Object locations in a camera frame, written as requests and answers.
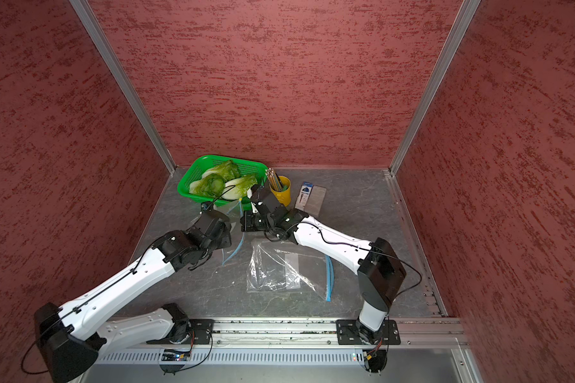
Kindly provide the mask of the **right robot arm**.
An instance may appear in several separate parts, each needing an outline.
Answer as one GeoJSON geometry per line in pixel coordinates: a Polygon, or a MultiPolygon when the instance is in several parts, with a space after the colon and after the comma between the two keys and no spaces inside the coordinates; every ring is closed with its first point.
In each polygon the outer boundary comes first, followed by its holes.
{"type": "Polygon", "coordinates": [[[383,323],[407,276],[391,244],[381,238],[374,242],[356,239],[329,228],[307,212],[281,204],[268,186],[257,184],[248,195],[255,231],[262,231],[270,240],[314,249],[357,276],[364,305],[356,329],[363,343],[379,344],[383,323]]]}

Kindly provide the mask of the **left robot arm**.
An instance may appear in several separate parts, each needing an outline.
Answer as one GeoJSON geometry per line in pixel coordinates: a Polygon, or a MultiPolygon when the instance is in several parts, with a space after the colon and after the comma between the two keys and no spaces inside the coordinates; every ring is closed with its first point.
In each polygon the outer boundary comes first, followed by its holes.
{"type": "Polygon", "coordinates": [[[93,290],[61,306],[46,303],[37,309],[35,345],[52,381],[73,381],[100,357],[146,341],[193,344],[188,315],[175,303],[137,317],[112,317],[156,283],[182,269],[193,271],[215,250],[230,247],[230,231],[227,215],[209,208],[190,228],[156,239],[140,258],[93,290]]]}

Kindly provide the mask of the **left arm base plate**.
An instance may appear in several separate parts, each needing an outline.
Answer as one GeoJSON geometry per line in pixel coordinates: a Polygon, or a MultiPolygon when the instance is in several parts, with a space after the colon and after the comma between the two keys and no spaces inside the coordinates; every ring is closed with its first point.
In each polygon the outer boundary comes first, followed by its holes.
{"type": "Polygon", "coordinates": [[[150,340],[149,345],[196,346],[209,345],[215,321],[212,319],[190,319],[187,324],[181,323],[175,330],[158,340],[150,340]]]}

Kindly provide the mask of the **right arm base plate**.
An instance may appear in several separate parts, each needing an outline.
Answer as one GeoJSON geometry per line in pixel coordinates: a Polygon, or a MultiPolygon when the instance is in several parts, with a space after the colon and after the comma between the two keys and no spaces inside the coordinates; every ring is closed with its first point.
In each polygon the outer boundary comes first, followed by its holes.
{"type": "Polygon", "coordinates": [[[385,319],[378,330],[373,331],[359,320],[340,319],[336,323],[336,334],[340,345],[397,346],[401,344],[396,321],[385,319]]]}

